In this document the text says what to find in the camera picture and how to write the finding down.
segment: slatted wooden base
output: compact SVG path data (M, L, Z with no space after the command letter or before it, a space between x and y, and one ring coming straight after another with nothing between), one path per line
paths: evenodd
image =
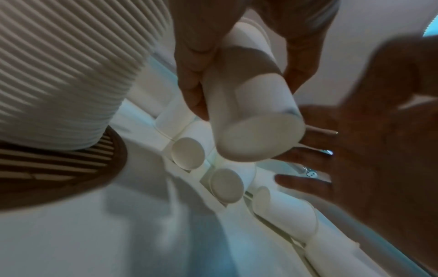
M0 209L42 204L104 186L126 159L125 143L109 126L97 144L78 151L0 142Z

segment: ribbed white container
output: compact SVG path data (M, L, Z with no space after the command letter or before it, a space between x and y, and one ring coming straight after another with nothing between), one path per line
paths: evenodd
M170 22L162 0L3 0L0 140L95 144Z

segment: hand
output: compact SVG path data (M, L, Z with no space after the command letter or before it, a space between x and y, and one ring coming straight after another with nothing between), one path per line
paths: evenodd
M187 106L208 120L202 72L217 46L247 8L287 41L285 79L294 93L319 65L325 33L339 8L339 0L170 0L175 30L178 85Z
M300 143L277 159L331 176L277 175L284 187L330 201L405 253L438 269L438 100L399 109L414 94L438 96L438 37L394 40L377 51L338 107L307 106Z

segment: white table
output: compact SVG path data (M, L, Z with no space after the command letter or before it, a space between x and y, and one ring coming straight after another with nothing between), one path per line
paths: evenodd
M129 156L111 185L0 214L2 277L310 276L243 200L225 208L162 158L168 140L150 122L124 107L114 117Z

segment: blue light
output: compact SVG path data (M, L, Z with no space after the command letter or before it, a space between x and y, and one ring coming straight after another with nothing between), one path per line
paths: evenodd
M426 28L423 37L438 35L438 16Z

